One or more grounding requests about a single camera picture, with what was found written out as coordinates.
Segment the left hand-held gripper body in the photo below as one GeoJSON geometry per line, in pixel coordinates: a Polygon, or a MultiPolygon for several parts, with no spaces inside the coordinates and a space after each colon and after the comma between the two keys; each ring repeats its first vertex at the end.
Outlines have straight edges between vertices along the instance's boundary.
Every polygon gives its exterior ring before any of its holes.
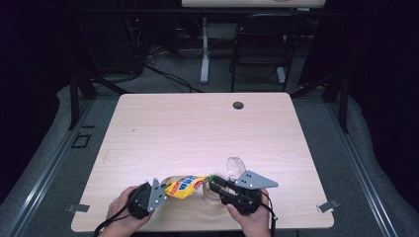
{"type": "Polygon", "coordinates": [[[127,209],[131,216],[142,219],[167,200],[163,189],[154,178],[152,184],[144,183],[128,196],[127,209]]]}

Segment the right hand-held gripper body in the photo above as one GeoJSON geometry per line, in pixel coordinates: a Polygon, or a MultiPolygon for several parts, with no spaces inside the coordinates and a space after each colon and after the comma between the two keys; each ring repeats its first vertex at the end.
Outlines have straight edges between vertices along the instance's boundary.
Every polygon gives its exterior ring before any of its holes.
{"type": "Polygon", "coordinates": [[[234,182],[235,195],[221,191],[222,204],[232,204],[242,215],[254,213],[260,205],[266,207],[271,214],[273,209],[262,202],[262,189],[276,188],[279,184],[271,179],[250,170],[245,171],[234,182]]]}

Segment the yellow spouted food pouch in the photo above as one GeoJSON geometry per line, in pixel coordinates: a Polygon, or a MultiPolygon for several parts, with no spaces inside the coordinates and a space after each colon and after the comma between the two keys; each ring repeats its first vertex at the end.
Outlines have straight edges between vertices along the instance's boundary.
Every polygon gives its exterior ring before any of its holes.
{"type": "Polygon", "coordinates": [[[161,188],[171,198],[187,198],[209,180],[210,176],[172,176],[162,182],[161,188]]]}

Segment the person's right hand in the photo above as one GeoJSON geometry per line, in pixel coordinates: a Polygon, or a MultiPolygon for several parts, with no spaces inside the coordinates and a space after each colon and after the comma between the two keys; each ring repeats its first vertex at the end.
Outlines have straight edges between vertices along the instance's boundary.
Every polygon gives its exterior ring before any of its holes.
{"type": "Polygon", "coordinates": [[[242,215],[232,204],[228,204],[226,209],[241,226],[245,237],[272,237],[269,227],[270,212],[263,205],[249,215],[242,215]]]}

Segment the person's left hand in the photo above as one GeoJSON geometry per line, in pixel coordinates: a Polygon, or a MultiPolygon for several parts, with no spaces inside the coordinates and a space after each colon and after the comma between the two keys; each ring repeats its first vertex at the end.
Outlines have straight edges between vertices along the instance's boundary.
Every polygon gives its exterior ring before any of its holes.
{"type": "Polygon", "coordinates": [[[125,205],[128,202],[128,196],[131,192],[135,190],[135,187],[129,187],[125,189],[116,199],[112,201],[109,205],[107,217],[111,218],[113,216],[116,217],[116,221],[113,221],[105,229],[114,229],[120,230],[125,233],[131,233],[131,235],[140,229],[143,225],[145,225],[151,218],[151,214],[148,216],[137,219],[132,217],[127,209],[124,209],[125,205]]]}

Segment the grey tape strip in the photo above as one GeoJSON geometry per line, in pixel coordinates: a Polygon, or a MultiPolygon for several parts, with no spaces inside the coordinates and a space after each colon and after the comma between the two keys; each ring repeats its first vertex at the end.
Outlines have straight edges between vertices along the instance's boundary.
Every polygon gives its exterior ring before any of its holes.
{"type": "Polygon", "coordinates": [[[319,212],[327,212],[327,211],[333,211],[336,207],[340,205],[339,201],[337,199],[332,199],[326,203],[323,203],[321,205],[318,205],[316,208],[319,212]]]}
{"type": "Polygon", "coordinates": [[[89,210],[89,208],[90,208],[89,205],[78,203],[78,204],[70,204],[66,208],[66,210],[68,212],[73,212],[73,213],[75,213],[75,212],[87,212],[89,210]]]}

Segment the black metal stand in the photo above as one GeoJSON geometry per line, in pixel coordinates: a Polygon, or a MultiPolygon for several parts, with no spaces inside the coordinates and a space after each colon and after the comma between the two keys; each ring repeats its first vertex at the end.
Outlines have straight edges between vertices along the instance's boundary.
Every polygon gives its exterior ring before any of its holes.
{"type": "Polygon", "coordinates": [[[324,103],[332,103],[339,98],[338,121],[345,133],[348,133],[347,115],[349,102],[349,78],[344,72],[332,72],[323,78],[303,86],[301,89],[291,93],[292,98],[299,98],[315,88],[325,85],[326,89],[322,94],[324,103]]]}
{"type": "Polygon", "coordinates": [[[98,92],[93,83],[99,83],[119,95],[127,94],[127,90],[113,84],[104,77],[91,70],[77,70],[70,77],[70,109],[71,122],[69,130],[73,129],[80,120],[79,93],[82,93],[88,100],[95,100],[98,92]]]}

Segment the white-legged background desk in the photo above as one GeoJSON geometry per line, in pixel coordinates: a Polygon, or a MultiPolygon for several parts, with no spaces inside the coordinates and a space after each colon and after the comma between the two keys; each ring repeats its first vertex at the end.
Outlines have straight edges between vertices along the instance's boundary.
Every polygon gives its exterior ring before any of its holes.
{"type": "MultiPolygon", "coordinates": [[[[182,7],[191,9],[319,9],[323,8],[326,0],[182,0],[182,7]]],[[[201,83],[207,84],[209,81],[210,55],[209,55],[209,35],[208,19],[203,17],[203,64],[201,70],[201,83]]]]}

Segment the black folding chair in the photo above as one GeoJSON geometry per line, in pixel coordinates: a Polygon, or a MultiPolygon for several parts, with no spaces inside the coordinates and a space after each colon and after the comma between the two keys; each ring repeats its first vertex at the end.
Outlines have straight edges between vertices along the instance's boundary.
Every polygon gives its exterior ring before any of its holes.
{"type": "Polygon", "coordinates": [[[306,28],[303,17],[297,15],[252,14],[236,26],[234,48],[230,61],[230,91],[235,91],[236,67],[271,67],[285,72],[286,91],[293,65],[296,44],[306,28]]]}

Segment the dark equipment with red light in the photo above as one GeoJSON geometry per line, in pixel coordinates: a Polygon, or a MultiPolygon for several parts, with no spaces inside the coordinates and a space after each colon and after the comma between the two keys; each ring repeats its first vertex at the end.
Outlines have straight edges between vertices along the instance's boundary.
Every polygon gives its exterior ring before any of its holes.
{"type": "Polygon", "coordinates": [[[138,17],[124,17],[129,42],[132,47],[134,62],[135,62],[135,73],[141,74],[144,67],[144,60],[146,57],[146,50],[143,47],[141,41],[142,27],[140,25],[140,19],[138,17]]]}

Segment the aluminium floor rail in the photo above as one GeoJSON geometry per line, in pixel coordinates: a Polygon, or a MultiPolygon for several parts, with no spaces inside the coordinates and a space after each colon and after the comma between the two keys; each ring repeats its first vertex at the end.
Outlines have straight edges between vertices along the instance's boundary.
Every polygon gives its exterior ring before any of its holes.
{"type": "Polygon", "coordinates": [[[389,215],[379,197],[376,188],[374,187],[371,177],[367,173],[366,167],[359,155],[358,150],[353,143],[349,133],[346,133],[342,128],[339,118],[338,111],[334,105],[325,105],[328,114],[331,116],[334,126],[339,133],[339,136],[343,140],[345,147],[349,153],[349,162],[352,166],[353,172],[358,180],[358,183],[364,193],[367,203],[372,211],[378,228],[383,237],[399,237],[393,223],[391,222],[389,215]]]}
{"type": "Polygon", "coordinates": [[[0,204],[0,237],[19,237],[41,204],[65,151],[76,137],[76,129],[89,115],[94,101],[82,103],[79,120],[72,129],[70,105],[62,102],[37,152],[5,200],[0,204]]]}

